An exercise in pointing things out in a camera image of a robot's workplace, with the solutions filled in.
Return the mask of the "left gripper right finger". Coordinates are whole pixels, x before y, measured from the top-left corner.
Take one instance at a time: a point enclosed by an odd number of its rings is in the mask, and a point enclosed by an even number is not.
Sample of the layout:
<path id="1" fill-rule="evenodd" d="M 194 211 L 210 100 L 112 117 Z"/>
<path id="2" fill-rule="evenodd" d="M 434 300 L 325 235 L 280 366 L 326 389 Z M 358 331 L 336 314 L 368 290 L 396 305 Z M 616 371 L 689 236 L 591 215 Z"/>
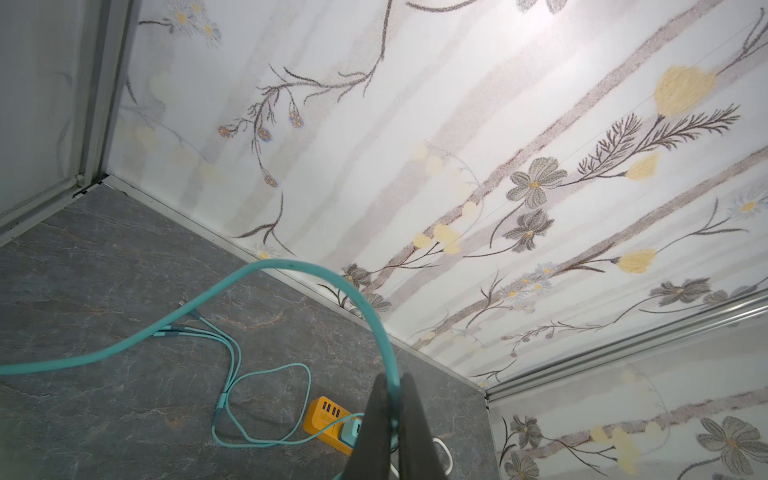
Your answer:
<path id="1" fill-rule="evenodd" d="M 445 480 L 447 478 L 433 442 L 414 377 L 400 381 L 398 442 L 400 479 Z"/>

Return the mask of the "teal USB charger plug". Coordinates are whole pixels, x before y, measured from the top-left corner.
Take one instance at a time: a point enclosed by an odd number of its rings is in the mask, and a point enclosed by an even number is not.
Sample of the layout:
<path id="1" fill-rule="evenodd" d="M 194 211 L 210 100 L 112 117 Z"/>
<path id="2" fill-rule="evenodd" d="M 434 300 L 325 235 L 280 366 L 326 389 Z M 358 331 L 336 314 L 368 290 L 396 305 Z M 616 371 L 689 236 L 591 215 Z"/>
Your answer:
<path id="1" fill-rule="evenodd" d="M 359 438 L 361 427 L 362 420 L 358 417 L 354 417 L 345 421 L 342 424 L 339 434 L 339 440 L 341 443 L 350 449 L 353 449 L 357 439 Z"/>

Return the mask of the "orange power strip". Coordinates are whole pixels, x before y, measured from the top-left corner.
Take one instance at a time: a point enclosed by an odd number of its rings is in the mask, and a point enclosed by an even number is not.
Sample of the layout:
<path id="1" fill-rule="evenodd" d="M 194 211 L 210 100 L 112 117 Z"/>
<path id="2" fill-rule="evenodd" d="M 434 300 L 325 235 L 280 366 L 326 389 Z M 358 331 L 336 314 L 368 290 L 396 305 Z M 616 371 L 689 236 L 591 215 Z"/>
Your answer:
<path id="1" fill-rule="evenodd" d="M 321 396 L 310 403 L 302 427 L 313 439 L 350 456 L 354 448 L 342 444 L 339 434 L 342 424 L 354 417 L 363 420 L 362 414 L 352 414 L 328 397 Z"/>

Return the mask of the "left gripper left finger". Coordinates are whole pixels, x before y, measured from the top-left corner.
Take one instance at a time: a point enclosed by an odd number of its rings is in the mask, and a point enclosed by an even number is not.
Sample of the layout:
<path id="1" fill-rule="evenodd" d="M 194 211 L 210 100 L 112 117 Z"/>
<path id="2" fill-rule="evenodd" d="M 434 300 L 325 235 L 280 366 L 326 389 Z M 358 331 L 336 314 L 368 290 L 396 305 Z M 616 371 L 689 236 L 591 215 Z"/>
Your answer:
<path id="1" fill-rule="evenodd" d="M 359 437 L 343 471 L 343 480 L 387 480 L 390 474 L 391 401 L 385 374 L 373 383 Z"/>

